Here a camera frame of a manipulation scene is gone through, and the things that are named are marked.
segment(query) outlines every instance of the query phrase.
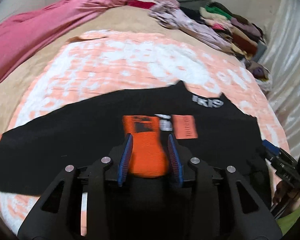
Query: green cloth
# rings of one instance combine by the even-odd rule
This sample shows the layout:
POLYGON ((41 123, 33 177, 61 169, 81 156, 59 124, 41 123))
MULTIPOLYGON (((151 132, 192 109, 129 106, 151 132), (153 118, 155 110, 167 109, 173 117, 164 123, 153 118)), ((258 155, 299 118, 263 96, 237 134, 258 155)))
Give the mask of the green cloth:
POLYGON ((285 235, 290 230, 290 228, 294 225, 294 223, 298 220, 299 217, 300 217, 300 206, 291 214, 283 218, 279 218, 277 220, 277 223, 283 235, 285 235))
POLYGON ((227 14, 226 12, 219 9, 218 7, 215 7, 215 6, 214 7, 209 7, 207 5, 205 8, 206 8, 207 12, 221 14, 221 15, 227 17, 228 20, 230 20, 232 18, 231 15, 227 14))

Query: white curtain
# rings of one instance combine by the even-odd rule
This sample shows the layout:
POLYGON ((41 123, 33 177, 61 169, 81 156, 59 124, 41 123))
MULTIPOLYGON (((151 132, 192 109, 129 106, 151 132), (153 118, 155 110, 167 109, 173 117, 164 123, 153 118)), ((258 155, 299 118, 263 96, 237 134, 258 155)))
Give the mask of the white curtain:
POLYGON ((281 0, 259 63, 270 70, 273 89, 267 95, 290 148, 300 155, 300 0, 281 0))

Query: silver screw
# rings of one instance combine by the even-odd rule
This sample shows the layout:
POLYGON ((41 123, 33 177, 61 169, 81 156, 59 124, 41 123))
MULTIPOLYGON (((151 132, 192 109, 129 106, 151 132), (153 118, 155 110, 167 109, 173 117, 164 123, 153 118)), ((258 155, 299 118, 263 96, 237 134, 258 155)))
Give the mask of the silver screw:
POLYGON ((74 166, 73 166, 73 165, 68 165, 68 166, 66 166, 65 170, 66 170, 67 172, 71 172, 71 171, 74 170, 74 166))
POLYGON ((190 159, 190 161, 193 163, 193 164, 198 164, 200 162, 200 159, 197 158, 197 157, 193 157, 190 159))
POLYGON ((101 162, 102 163, 109 163, 111 161, 111 158, 110 157, 103 157, 102 159, 101 159, 101 162))
POLYGON ((234 173, 235 172, 235 167, 234 166, 228 166, 227 171, 234 173))

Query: hand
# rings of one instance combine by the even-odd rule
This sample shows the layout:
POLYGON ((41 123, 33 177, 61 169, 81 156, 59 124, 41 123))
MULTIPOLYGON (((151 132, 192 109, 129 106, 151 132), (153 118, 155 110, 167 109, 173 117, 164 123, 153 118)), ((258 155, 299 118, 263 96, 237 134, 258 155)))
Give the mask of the hand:
POLYGON ((272 199, 273 203, 278 204, 286 193, 288 193, 290 198, 294 198, 294 200, 282 214, 283 217, 294 212, 300 206, 300 193, 295 189, 291 189, 291 186, 283 180, 277 185, 277 189, 272 199))

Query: tie-dye blanket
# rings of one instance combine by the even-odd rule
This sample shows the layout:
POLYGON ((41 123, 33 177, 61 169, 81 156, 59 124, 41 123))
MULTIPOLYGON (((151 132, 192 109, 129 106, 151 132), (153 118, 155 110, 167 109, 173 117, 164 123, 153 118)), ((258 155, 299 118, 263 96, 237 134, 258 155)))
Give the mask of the tie-dye blanket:
MULTIPOLYGON (((114 90, 167 86, 177 80, 185 81, 188 90, 200 96, 217 97, 223 92, 244 113, 257 117, 262 138, 289 150, 265 96, 237 60, 157 33, 90 31, 69 40, 32 82, 9 129, 79 100, 114 90)), ((86 232, 86 197, 82 197, 82 234, 86 232)), ((2 216, 15 234, 37 199, 0 192, 2 216)))

